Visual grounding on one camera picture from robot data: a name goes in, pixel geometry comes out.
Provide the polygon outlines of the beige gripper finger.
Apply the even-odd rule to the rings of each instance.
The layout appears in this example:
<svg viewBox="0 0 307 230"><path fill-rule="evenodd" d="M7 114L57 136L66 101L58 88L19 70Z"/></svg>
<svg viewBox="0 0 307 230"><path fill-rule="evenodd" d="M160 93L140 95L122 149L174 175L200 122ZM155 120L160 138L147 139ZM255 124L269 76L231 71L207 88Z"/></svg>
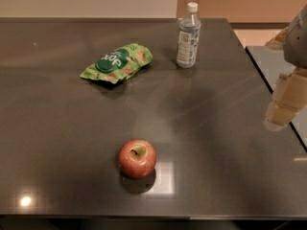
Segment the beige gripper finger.
<svg viewBox="0 0 307 230"><path fill-rule="evenodd" d="M279 131L307 105L307 69L296 67L283 86L277 85L266 111L264 127Z"/></svg>

